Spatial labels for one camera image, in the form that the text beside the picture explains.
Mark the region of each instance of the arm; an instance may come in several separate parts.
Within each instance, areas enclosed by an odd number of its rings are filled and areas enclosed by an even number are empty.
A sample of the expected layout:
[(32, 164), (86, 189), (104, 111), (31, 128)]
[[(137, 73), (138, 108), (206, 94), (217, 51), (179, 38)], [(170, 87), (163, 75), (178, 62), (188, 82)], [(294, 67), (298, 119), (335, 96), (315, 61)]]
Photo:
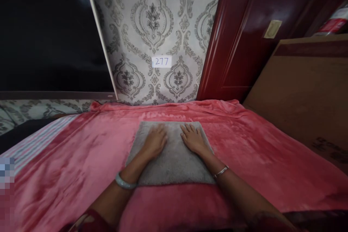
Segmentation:
[[(195, 129), (192, 124), (185, 124), (185, 127), (181, 126), (181, 129), (183, 131), (181, 138), (185, 145), (203, 160), (212, 175), (219, 173), (225, 167), (225, 164), (211, 153), (210, 149), (204, 144), (200, 129)], [(216, 182), (229, 202), (239, 209), (247, 223), (250, 223), (257, 213), (268, 212), (293, 227), (291, 222), (271, 203), (231, 169), (219, 175)]]
[[(137, 183), (146, 165), (161, 153), (166, 142), (164, 125), (152, 128), (140, 152), (121, 171), (121, 179), (129, 184)], [(116, 228), (132, 194), (133, 190), (125, 190), (113, 180), (89, 208), (98, 212), (110, 226)]]

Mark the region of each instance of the pink blanket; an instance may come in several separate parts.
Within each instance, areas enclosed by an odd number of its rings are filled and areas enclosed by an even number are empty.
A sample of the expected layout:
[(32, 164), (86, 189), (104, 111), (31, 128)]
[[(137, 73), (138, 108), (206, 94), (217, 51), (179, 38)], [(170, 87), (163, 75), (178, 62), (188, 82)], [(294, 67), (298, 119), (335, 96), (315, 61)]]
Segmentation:
[[(54, 232), (78, 218), (124, 166), (140, 121), (199, 121), (215, 154), (282, 212), (348, 209), (345, 174), (236, 100), (91, 109), (16, 176), (17, 229)], [(237, 220), (214, 185), (139, 187), (120, 231), (196, 231)]]

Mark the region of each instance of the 277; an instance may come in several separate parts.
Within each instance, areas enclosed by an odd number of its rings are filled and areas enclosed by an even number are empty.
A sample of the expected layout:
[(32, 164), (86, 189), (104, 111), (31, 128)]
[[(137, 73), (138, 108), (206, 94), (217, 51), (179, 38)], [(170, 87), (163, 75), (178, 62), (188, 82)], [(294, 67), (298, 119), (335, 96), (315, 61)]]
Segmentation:
[(156, 60), (157, 60), (156, 64), (161, 64), (161, 65), (163, 65), (163, 59), (167, 59), (166, 64), (165, 64), (165, 65), (167, 65), (168, 58), (160, 58), (160, 60), (162, 60), (161, 62), (159, 61), (158, 58), (156, 58)]

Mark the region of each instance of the cardboard box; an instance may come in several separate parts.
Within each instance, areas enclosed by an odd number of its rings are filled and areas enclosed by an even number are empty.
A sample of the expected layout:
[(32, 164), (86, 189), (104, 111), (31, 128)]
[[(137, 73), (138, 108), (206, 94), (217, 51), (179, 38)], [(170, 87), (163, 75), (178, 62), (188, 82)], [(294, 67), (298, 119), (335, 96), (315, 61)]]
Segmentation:
[(281, 40), (243, 105), (348, 174), (348, 34)]

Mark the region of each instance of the wooden door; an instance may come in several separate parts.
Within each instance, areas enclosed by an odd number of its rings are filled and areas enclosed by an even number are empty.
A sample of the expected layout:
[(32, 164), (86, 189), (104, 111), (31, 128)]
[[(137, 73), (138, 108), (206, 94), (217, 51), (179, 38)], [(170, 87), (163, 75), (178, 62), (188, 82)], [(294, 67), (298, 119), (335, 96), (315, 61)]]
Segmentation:
[[(197, 100), (242, 102), (280, 39), (314, 33), (343, 0), (219, 0)], [(263, 38), (271, 20), (282, 25)]]

